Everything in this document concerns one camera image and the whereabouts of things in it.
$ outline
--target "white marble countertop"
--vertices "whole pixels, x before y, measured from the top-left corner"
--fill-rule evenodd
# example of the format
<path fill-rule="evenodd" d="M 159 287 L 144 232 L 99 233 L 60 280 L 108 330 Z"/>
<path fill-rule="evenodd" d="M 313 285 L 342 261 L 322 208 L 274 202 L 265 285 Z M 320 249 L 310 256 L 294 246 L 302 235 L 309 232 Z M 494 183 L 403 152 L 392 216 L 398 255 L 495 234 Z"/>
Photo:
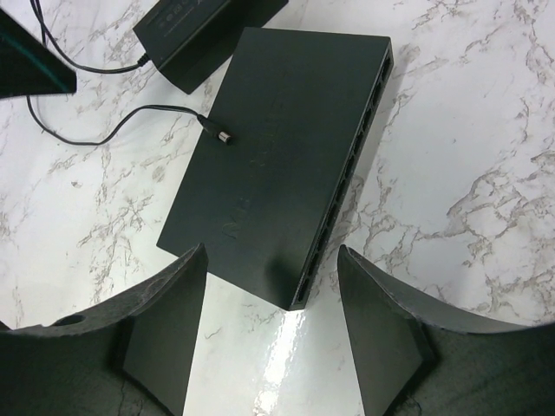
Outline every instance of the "white marble countertop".
<path fill-rule="evenodd" d="M 61 46 L 117 68 L 155 0 L 43 0 Z M 28 2 L 0 0 L 38 35 Z M 341 242 L 394 276 L 510 322 L 555 300 L 555 2 L 290 0 L 270 27 L 391 36 L 395 69 L 305 311 L 285 314 L 209 276 L 186 414 L 362 415 L 336 280 Z M 79 72 L 42 118 L 96 140 L 147 103 L 207 114 L 225 68 L 187 96 L 152 64 Z M 188 116 L 144 113 L 107 146 L 66 146 L 0 102 L 0 320 L 50 324 L 155 274 L 156 248 L 199 137 Z"/>

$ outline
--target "black cable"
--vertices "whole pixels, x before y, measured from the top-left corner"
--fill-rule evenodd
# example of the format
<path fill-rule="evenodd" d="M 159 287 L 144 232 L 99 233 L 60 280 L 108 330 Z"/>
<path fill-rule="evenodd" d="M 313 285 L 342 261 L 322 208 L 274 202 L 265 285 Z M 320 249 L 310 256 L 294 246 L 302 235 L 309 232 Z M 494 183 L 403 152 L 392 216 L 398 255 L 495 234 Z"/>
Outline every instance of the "black cable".
<path fill-rule="evenodd" d="M 147 62 L 150 61 L 150 58 L 148 57 L 148 55 L 144 54 L 141 58 L 139 58 L 137 63 L 135 63 L 134 65 L 131 65 L 129 67 L 124 67 L 124 68 L 98 69 L 98 68 L 88 67 L 86 65 L 81 65 L 81 64 L 73 61 L 69 56 L 67 56 L 65 54 L 65 52 L 62 50 L 62 48 L 60 48 L 60 46 L 58 45 L 58 42 L 56 41 L 56 39 L 54 38 L 52 33 L 50 33 L 49 28 L 46 26 L 46 23 L 44 22 L 44 16 L 42 14 L 42 7 L 41 7 L 40 0 L 30 0 L 30 3 L 31 3 L 31 8 L 33 9 L 33 12 L 35 13 L 36 19 L 38 20 L 38 22 L 41 25 L 42 44 L 44 46 L 46 46 L 46 37 L 48 37 L 48 39 L 50 39 L 50 42 L 54 46 L 55 50 L 58 51 L 58 53 L 62 56 L 62 58 L 65 59 L 67 62 L 69 62 L 69 64 L 73 65 L 74 67 L 76 67 L 78 69 L 81 69 L 81 70 L 87 71 L 87 72 L 92 72 L 94 74 L 104 74 L 104 75 L 125 74 L 126 72 L 135 71 L 136 69 L 144 66 Z"/>
<path fill-rule="evenodd" d="M 96 68 L 84 67 L 82 65 L 79 65 L 79 64 L 71 61 L 63 53 L 63 51 L 60 49 L 60 47 L 56 43 L 56 40 L 54 39 L 54 37 L 52 36 L 52 34 L 49 32 L 48 28 L 44 24 L 44 19 L 42 17 L 42 7 L 41 7 L 41 4 L 40 4 L 39 0 L 30 0 L 30 2 L 31 2 L 31 6 L 33 8 L 33 11 L 35 12 L 35 16 L 38 19 L 39 23 L 41 24 L 42 45 L 46 48 L 46 46 L 47 46 L 47 37 L 48 37 L 48 39 L 50 39 L 50 41 L 54 45 L 55 49 L 60 53 L 60 55 L 62 55 L 66 60 L 68 60 L 68 62 L 70 62 L 75 67 L 77 67 L 79 69 L 89 70 L 90 72 L 96 72 L 98 74 L 121 74 L 123 72 L 128 72 L 128 71 L 131 71 L 133 69 L 137 69 L 138 67 L 141 67 L 142 65 L 144 65 L 148 61 L 148 60 L 146 60 L 146 61 L 144 61 L 144 63 L 140 64 L 140 59 L 139 59 L 139 62 L 137 62 L 137 64 L 133 65 L 132 67 L 126 67 L 126 68 L 120 68 L 120 69 L 111 69 L 111 70 L 110 69 L 107 69 L 107 70 L 105 70 L 105 69 L 96 69 Z M 224 129 L 218 123 L 215 123 L 214 121 L 207 119 L 204 115 L 201 115 L 201 114 L 197 113 L 196 111 L 194 111 L 191 108 L 177 107 L 177 106 L 166 106 L 166 105 L 160 105 L 160 104 L 150 104 L 150 105 L 146 105 L 146 106 L 142 106 L 142 107 L 137 107 L 135 110 L 131 111 L 131 113 L 126 115 L 124 117 L 124 119 L 117 124 L 117 126 L 114 128 L 114 130 L 112 130 L 112 133 L 110 133 L 106 137 L 106 139 L 103 139 L 103 140 L 98 141 L 98 142 L 95 142 L 95 141 L 73 141 L 73 140 L 70 140 L 70 139 L 66 139 L 65 137 L 61 136 L 60 134 L 58 134 L 57 132 L 55 132 L 51 128 L 48 128 L 38 118 L 38 115 L 35 113 L 35 109 L 33 108 L 33 104 L 31 103 L 31 99 L 30 99 L 29 96 L 27 96 L 27 108 L 29 109 L 31 117 L 33 118 L 35 123 L 38 124 L 39 127 L 42 130 L 44 130 L 46 133 L 56 137 L 60 141 L 66 143 L 68 145 L 74 145 L 74 146 L 100 146 L 100 145 L 104 145 L 104 144 L 108 143 L 120 131 L 120 129 L 123 127 L 123 125 L 125 123 L 127 123 L 129 121 L 129 119 L 131 119 L 131 117 L 133 117 L 134 115 L 139 113 L 140 110 L 174 111 L 176 113 L 191 114 L 191 115 L 194 115 L 197 118 L 197 121 L 200 123 L 200 125 L 202 126 L 204 131 L 207 132 L 208 134 L 210 134 L 213 138 L 219 139 L 219 140 L 223 141 L 224 143 L 228 143 L 229 140 L 231 139 L 231 136 L 228 133 L 226 133 L 224 131 Z"/>

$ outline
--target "black power adapter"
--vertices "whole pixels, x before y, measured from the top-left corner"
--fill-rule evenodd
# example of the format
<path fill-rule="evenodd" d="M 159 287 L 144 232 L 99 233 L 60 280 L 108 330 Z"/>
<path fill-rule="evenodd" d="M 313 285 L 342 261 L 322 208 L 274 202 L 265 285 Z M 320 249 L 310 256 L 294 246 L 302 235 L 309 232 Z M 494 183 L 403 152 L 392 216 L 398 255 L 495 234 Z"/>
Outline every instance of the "black power adapter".
<path fill-rule="evenodd" d="M 160 0 L 134 27 L 156 68 L 190 94 L 229 58 L 247 26 L 288 0 Z"/>

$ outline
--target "marble surface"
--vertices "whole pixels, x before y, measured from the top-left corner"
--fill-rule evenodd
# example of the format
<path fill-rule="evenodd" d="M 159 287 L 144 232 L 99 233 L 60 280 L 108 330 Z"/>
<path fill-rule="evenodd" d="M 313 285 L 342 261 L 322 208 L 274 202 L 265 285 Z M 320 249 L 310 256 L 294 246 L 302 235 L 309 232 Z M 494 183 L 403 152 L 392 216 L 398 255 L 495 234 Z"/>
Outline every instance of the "marble surface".
<path fill-rule="evenodd" d="M 132 31 L 154 0 L 43 0 L 81 63 L 143 53 Z M 28 2 L 0 5 L 38 35 Z M 305 311 L 284 313 L 209 276 L 185 414 L 362 416 L 336 279 L 342 242 L 433 296 L 509 322 L 552 321 L 555 299 L 555 2 L 290 0 L 270 27 L 391 36 L 395 69 Z M 134 107 L 207 114 L 225 66 L 192 95 L 152 64 L 80 72 L 41 98 L 75 140 Z M 108 146 L 57 142 L 24 100 L 0 102 L 0 320 L 85 309 L 153 275 L 155 247 L 199 137 L 186 115 L 135 117 Z"/>

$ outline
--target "black box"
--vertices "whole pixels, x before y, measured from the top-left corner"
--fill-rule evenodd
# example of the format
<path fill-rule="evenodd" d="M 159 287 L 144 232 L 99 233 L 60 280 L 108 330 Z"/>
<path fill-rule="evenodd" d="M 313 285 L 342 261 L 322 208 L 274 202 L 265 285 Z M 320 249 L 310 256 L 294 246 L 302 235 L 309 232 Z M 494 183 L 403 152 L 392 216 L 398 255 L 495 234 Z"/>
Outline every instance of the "black box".
<path fill-rule="evenodd" d="M 388 37 L 246 29 L 158 242 L 204 243 L 210 272 L 306 304 L 393 66 Z"/>
<path fill-rule="evenodd" d="M 262 27 L 288 0 L 160 0 L 134 32 L 156 68 L 190 94 L 229 58 L 243 29 Z"/>

